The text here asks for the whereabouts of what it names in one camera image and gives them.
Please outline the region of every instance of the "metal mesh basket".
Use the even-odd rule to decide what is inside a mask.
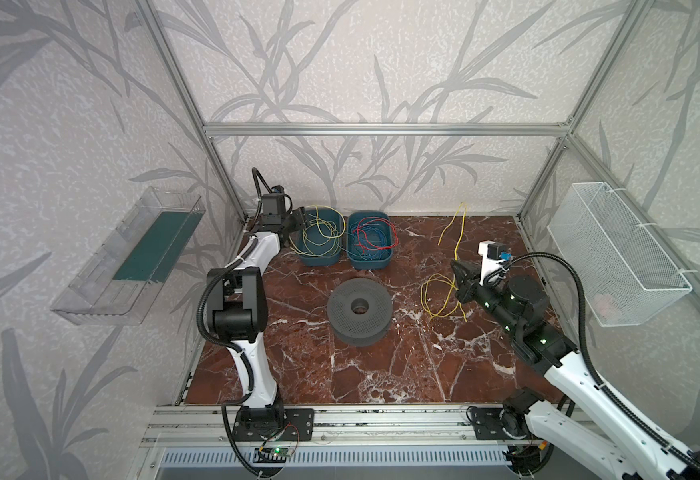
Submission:
[[[603,182],[572,184],[549,233],[602,326],[640,325],[691,291],[678,266]]]

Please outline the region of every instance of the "marble surface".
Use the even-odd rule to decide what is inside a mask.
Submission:
[[[383,270],[355,270],[346,256],[333,266],[308,267],[283,250],[265,272],[270,311],[265,348],[287,403],[501,402],[528,386],[555,400],[560,392],[516,359],[502,331],[475,302],[459,316],[431,319],[420,304],[420,286],[432,274],[451,277],[450,260],[460,235],[457,219],[394,216],[401,244]],[[479,262],[481,240],[526,253],[510,216],[468,216],[460,260]],[[512,274],[536,276],[532,264]],[[349,346],[335,337],[326,318],[333,289],[351,278],[384,284],[393,297],[393,320],[372,346]],[[434,284],[431,305],[442,305],[448,287]],[[455,300],[451,299],[448,310]],[[552,311],[548,320],[556,322]],[[186,397],[188,404],[216,404],[241,394],[226,349],[206,344]]]

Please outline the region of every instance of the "gray spool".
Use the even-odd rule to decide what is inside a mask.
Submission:
[[[384,337],[393,318],[393,300],[383,285],[365,278],[348,280],[331,292],[328,322],[339,340],[369,346]]]

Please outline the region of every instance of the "wall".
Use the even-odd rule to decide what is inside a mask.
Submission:
[[[208,210],[142,325],[50,312],[149,185]],[[234,220],[130,2],[0,1],[0,479],[125,476]]]
[[[155,4],[206,122],[558,123],[628,1]],[[216,140],[249,210],[256,166],[291,187],[297,204],[400,214],[451,214],[462,200],[472,213],[517,211],[552,145],[486,137]]]
[[[700,272],[700,2],[655,2],[577,134]],[[573,181],[591,181],[564,155],[524,224],[538,250]],[[572,285],[552,268],[564,316]],[[700,312],[686,297],[641,326],[588,324],[595,365],[635,405],[700,447]]]

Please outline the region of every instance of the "blue plastic container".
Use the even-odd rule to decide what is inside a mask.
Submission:
[[[321,225],[321,229],[319,230],[318,226],[315,225],[315,220],[320,217],[326,222],[332,222],[336,225],[337,230],[341,231],[341,228],[345,225],[342,222],[342,217],[337,212],[329,210],[328,208],[319,208],[317,211],[315,208],[307,208],[305,209],[305,214],[307,217],[307,224],[310,226],[307,227],[304,235],[302,233],[297,235],[296,249],[299,252],[309,252],[317,256],[297,253],[299,259],[307,266],[328,266],[335,264],[342,255],[342,238],[326,238],[325,234],[331,235],[331,232],[328,231],[326,225]]]
[[[384,212],[376,210],[365,210],[355,212],[347,219],[347,256],[356,270],[379,270],[390,263],[393,257],[393,249],[385,250],[365,250],[358,244],[358,234],[355,234],[356,226],[370,216],[377,216],[389,220],[390,217]],[[393,243],[392,228],[384,222],[369,224],[370,228],[365,229],[365,235],[360,233],[362,244],[376,246],[391,245]]]

